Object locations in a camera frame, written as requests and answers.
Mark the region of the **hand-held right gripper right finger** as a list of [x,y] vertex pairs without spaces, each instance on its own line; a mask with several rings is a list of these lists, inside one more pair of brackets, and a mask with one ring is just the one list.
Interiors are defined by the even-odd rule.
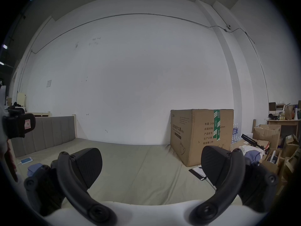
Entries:
[[273,204],[279,178],[259,162],[251,162],[241,149],[228,151],[208,145],[201,154],[201,168],[216,187],[208,200],[189,215],[192,225],[208,225],[226,211],[236,196],[256,213],[267,213]]

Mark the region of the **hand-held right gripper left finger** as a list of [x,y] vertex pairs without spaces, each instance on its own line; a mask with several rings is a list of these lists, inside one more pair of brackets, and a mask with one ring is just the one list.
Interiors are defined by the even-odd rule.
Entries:
[[51,166],[42,165],[24,181],[32,209],[43,217],[50,216],[61,209],[66,198],[77,212],[95,225],[116,225],[116,214],[88,194],[102,166],[98,148],[86,148],[73,154],[60,152]]

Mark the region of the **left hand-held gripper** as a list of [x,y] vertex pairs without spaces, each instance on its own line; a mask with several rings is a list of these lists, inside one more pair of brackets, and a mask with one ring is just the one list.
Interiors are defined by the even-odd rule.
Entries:
[[[6,85],[0,88],[0,106],[6,105]],[[6,115],[2,117],[2,125],[6,136],[12,138],[24,138],[26,133],[36,127],[36,118],[31,113],[25,113],[22,108],[10,106],[5,109]]]

